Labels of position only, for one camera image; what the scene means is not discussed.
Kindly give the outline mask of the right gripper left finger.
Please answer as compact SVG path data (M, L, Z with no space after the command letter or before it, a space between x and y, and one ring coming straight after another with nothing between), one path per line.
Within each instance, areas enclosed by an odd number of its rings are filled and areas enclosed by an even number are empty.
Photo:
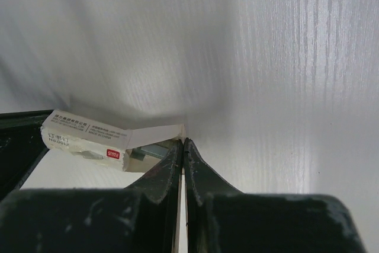
M30 189L1 202L2 252L177 252L183 144L125 188Z

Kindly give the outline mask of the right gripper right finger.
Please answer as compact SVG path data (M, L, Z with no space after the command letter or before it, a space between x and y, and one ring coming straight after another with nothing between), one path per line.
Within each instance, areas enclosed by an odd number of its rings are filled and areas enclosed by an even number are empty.
M243 193L191 139L183 163L189 252L365 252L349 210L333 196Z

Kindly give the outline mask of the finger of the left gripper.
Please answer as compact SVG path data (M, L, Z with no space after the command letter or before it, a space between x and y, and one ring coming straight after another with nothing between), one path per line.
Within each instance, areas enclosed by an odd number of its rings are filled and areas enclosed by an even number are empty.
M47 153L40 127L52 110L1 114L1 199L18 190Z

